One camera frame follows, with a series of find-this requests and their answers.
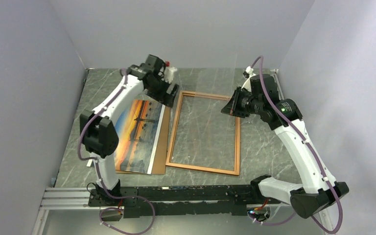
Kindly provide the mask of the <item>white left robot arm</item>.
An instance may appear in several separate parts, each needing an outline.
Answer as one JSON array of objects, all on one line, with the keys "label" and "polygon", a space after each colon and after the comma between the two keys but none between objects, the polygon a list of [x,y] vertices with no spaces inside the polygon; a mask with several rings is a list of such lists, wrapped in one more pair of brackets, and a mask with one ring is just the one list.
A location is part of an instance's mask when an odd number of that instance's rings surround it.
[{"label": "white left robot arm", "polygon": [[177,71],[168,61],[150,54],[143,63],[121,69],[122,79],[107,98],[80,114],[77,155],[82,161],[93,161],[96,188],[107,205],[113,206],[121,198],[120,179],[114,166],[114,151],[119,144],[116,122],[140,94],[172,107],[179,89],[173,81]]}]

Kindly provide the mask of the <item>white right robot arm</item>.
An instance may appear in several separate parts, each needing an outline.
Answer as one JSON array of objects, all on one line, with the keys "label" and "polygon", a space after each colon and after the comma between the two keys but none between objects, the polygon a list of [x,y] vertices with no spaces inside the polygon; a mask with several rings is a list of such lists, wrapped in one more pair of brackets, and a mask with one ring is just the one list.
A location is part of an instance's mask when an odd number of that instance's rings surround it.
[{"label": "white right robot arm", "polygon": [[310,138],[297,104],[291,99],[280,99],[274,77],[264,74],[263,81],[264,87],[258,75],[249,75],[221,112],[239,118],[260,116],[286,147],[301,178],[300,184],[294,184],[269,175],[259,176],[251,181],[252,201],[262,203],[273,198],[291,205],[300,217],[309,218],[335,203],[332,190],[342,198],[349,188],[313,156],[315,148],[308,147]]}]

